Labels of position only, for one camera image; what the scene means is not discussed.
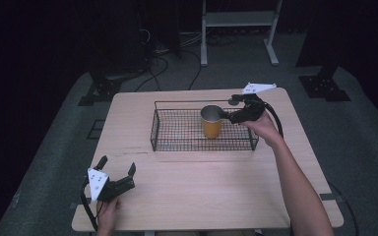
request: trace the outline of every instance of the wire basket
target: wire basket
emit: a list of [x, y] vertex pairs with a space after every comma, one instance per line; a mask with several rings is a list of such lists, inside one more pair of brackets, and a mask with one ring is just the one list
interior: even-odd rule
[[[201, 122], [202, 108], [158, 109], [156, 101], [155, 114], [151, 133], [153, 151], [198, 151], [198, 150], [254, 150], [259, 137], [245, 126], [231, 124], [222, 119], [220, 135], [216, 139], [204, 136]], [[223, 108], [225, 112], [233, 112], [239, 108]]]

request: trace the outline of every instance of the wrist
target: wrist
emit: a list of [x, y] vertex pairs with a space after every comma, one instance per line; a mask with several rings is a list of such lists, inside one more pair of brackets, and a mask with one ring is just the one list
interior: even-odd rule
[[97, 229], [96, 236], [111, 236], [113, 235], [113, 230], [105, 229], [103, 227], [99, 227]]

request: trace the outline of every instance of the floor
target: floor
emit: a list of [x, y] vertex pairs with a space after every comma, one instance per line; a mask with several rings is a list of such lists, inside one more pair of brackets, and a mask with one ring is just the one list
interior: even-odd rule
[[[187, 89], [241, 89], [247, 83], [277, 84], [287, 90], [327, 180], [333, 184], [345, 224], [336, 235], [378, 235], [378, 111], [357, 79], [339, 68], [334, 80], [351, 101], [309, 98], [298, 77], [316, 75], [319, 67], [297, 68], [304, 33], [277, 34], [279, 66], [272, 66], [265, 35], [223, 38], [210, 46], [208, 67], [200, 67], [199, 45], [183, 48], [182, 57], [165, 54], [152, 61], [152, 73], [123, 83], [121, 92]], [[2, 235], [89, 235], [75, 232], [71, 221], [84, 176], [97, 146], [97, 120], [105, 119], [110, 102], [79, 106], [92, 84], [88, 73], [78, 78], [43, 140], [13, 202], [0, 222]], [[287, 229], [263, 229], [267, 236]], [[136, 235], [140, 232], [118, 232]]]

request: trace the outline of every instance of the cup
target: cup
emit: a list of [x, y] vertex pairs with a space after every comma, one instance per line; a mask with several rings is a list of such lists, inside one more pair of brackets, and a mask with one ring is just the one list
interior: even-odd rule
[[207, 105], [201, 110], [202, 129], [208, 139], [216, 139], [221, 130], [222, 109], [216, 105]]

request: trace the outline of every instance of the white shelf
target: white shelf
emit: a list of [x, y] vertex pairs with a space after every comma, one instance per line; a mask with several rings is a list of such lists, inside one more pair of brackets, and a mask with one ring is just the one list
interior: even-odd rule
[[206, 27], [255, 27], [271, 26], [274, 11], [207, 13]]

